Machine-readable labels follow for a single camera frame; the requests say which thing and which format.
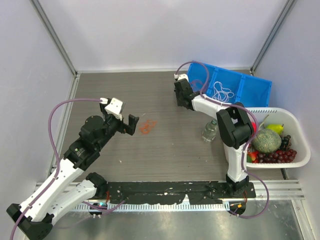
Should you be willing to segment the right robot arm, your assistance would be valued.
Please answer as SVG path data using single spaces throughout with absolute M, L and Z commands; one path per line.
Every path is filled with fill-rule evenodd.
M 228 160 L 226 193 L 233 198 L 241 196 L 249 184 L 245 166 L 247 146 L 255 134 L 252 121 L 255 116 L 240 102 L 234 104 L 214 100 L 199 91 L 194 92 L 186 78 L 174 82 L 177 105 L 204 113 L 217 120 L 220 138 Z

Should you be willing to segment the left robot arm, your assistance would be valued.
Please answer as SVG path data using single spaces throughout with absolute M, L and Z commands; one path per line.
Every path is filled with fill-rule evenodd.
M 30 240 L 43 240 L 53 226 L 77 203 L 90 198 L 102 199 L 107 192 L 107 181 L 96 172 L 89 173 L 75 189 L 63 194 L 66 187 L 80 176 L 100 156 L 102 148 L 116 132 L 133 135 L 139 117 L 129 115 L 128 123 L 106 113 L 86 119 L 79 138 L 65 152 L 55 171 L 21 204 L 12 203 L 8 215 Z

